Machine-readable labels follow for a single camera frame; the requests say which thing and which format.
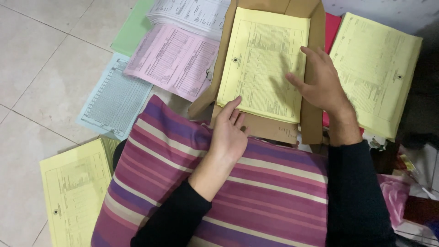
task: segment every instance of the finger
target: finger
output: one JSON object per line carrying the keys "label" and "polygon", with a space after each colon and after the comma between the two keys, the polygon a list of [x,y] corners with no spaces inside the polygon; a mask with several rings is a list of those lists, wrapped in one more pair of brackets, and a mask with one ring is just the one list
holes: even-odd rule
{"label": "finger", "polygon": [[324,52],[320,47],[317,48],[317,54],[326,64],[333,65],[331,57],[326,54],[326,52]]}
{"label": "finger", "polygon": [[235,124],[236,119],[238,118],[238,116],[239,116],[239,110],[238,110],[238,109],[234,109],[234,110],[232,111],[232,115],[230,116],[230,122],[231,122],[232,124]]}
{"label": "finger", "polygon": [[308,85],[305,84],[301,79],[299,79],[295,74],[288,72],[285,75],[285,78],[287,79],[287,81],[289,81],[293,86],[295,86],[297,88],[297,90],[299,90],[300,93],[302,93],[302,91],[305,89],[305,87],[307,87]]}
{"label": "finger", "polygon": [[236,120],[235,126],[238,127],[238,129],[241,129],[242,124],[244,123],[245,114],[241,113],[239,115],[238,120]]}
{"label": "finger", "polygon": [[248,137],[250,135],[250,127],[249,126],[245,127],[244,134],[245,134],[246,137]]}
{"label": "finger", "polygon": [[241,96],[236,97],[236,99],[227,102],[221,112],[218,114],[218,117],[224,119],[230,119],[232,116],[233,110],[238,107],[241,103]]}
{"label": "finger", "polygon": [[305,55],[309,58],[309,61],[314,65],[314,67],[316,67],[318,64],[323,63],[323,60],[320,58],[320,56],[308,47],[301,46],[300,50],[305,53]]}

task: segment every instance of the yellow paper stack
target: yellow paper stack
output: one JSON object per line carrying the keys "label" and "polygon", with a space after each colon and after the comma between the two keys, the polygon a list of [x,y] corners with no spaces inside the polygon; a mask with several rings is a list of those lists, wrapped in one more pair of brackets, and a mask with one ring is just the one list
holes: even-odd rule
{"label": "yellow paper stack", "polygon": [[421,42],[351,13],[343,17],[330,57],[367,131],[396,137]]}
{"label": "yellow paper stack", "polygon": [[287,123],[300,121],[302,96],[286,79],[303,80],[309,19],[238,7],[217,104],[242,97],[243,112]]}
{"label": "yellow paper stack", "polygon": [[40,162],[54,247],[90,246],[119,143],[98,139]]}

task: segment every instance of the striped cushion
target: striped cushion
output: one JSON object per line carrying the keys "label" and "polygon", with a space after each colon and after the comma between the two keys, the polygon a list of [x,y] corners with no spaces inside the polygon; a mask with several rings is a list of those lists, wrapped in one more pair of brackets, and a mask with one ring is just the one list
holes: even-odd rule
{"label": "striped cushion", "polygon": [[[155,209],[209,149],[212,130],[153,96],[108,188],[92,246],[129,246]],[[250,138],[190,245],[324,246],[327,159]]]}

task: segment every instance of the red object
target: red object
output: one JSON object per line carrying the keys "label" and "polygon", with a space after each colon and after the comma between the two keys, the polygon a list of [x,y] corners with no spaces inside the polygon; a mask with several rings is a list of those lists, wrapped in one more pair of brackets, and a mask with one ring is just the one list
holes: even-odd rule
{"label": "red object", "polygon": [[325,52],[328,54],[331,51],[332,44],[337,36],[337,31],[341,22],[341,17],[326,13]]}
{"label": "red object", "polygon": [[[331,15],[326,13],[326,26],[325,26],[325,52],[329,54],[334,43],[335,37],[337,36],[338,28],[342,18],[339,16]],[[323,112],[322,125],[329,127],[329,116],[326,112]],[[360,133],[363,135],[364,129],[360,127]]]}

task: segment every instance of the open cardboard box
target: open cardboard box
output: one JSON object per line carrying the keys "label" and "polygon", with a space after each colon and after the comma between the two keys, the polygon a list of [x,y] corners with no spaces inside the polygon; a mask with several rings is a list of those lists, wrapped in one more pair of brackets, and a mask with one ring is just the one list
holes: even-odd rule
{"label": "open cardboard box", "polygon": [[[232,32],[236,7],[268,11],[283,15],[290,15],[300,18],[310,18],[308,47],[314,51],[317,47],[324,48],[325,45],[325,10],[321,0],[231,0],[224,20],[223,34],[219,45],[218,58],[213,71],[212,83],[206,91],[195,100],[188,110],[188,115],[194,117],[202,112],[209,104],[216,100],[221,78],[223,76],[224,63],[229,47],[230,34]],[[313,67],[306,60],[305,83],[313,79]],[[221,107],[214,105],[212,114],[212,125]],[[305,99],[302,99],[300,111],[300,126],[303,144],[320,144],[322,136],[322,114],[323,111]],[[246,113],[245,126],[251,129],[251,135],[271,140],[296,143],[298,126],[297,124],[285,123],[260,116]]]}

